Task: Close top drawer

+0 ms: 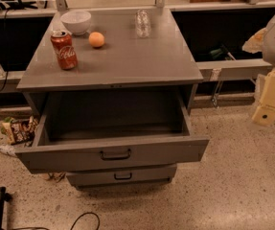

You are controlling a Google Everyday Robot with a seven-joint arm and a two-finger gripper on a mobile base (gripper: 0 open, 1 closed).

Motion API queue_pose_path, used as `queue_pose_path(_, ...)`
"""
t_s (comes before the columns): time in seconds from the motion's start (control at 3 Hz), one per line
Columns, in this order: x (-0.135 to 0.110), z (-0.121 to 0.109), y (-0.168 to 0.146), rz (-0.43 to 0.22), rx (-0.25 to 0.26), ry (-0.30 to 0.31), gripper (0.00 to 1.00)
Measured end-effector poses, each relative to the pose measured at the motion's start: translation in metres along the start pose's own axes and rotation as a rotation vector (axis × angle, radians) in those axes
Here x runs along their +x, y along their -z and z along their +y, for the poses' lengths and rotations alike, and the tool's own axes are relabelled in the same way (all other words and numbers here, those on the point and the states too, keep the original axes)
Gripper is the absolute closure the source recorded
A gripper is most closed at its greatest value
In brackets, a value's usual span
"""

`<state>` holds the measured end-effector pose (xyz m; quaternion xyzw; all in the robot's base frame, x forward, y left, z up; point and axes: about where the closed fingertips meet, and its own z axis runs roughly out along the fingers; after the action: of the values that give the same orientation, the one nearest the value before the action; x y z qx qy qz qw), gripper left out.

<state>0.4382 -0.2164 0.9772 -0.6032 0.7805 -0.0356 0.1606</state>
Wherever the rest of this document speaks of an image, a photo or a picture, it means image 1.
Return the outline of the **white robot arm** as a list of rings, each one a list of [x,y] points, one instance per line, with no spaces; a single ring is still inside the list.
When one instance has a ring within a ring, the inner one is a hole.
[[[252,115],[252,121],[255,124],[270,126],[275,121],[275,15],[265,28],[260,29],[244,42],[242,49],[252,54],[261,52],[263,60],[273,66],[272,71],[264,77],[263,91]]]

